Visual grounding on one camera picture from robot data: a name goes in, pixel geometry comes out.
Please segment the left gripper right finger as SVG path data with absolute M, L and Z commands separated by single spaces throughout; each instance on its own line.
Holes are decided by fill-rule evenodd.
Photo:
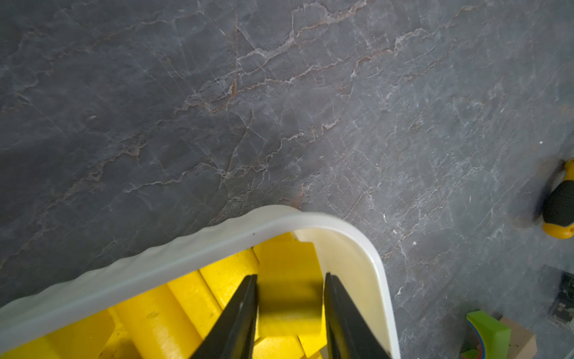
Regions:
M 329 358 L 391 358 L 340 279 L 331 273 L 325 278 L 324 306 Z

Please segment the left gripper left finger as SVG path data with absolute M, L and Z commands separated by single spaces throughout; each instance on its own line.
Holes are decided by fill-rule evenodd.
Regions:
M 191 358 L 252 358 L 257 313 L 257 275 L 247 275 Z

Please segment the thin yellow stick block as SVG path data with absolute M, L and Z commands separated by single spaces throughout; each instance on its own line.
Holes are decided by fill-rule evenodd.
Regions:
M 199 271 L 167 284 L 202 339 L 218 321 L 222 309 Z

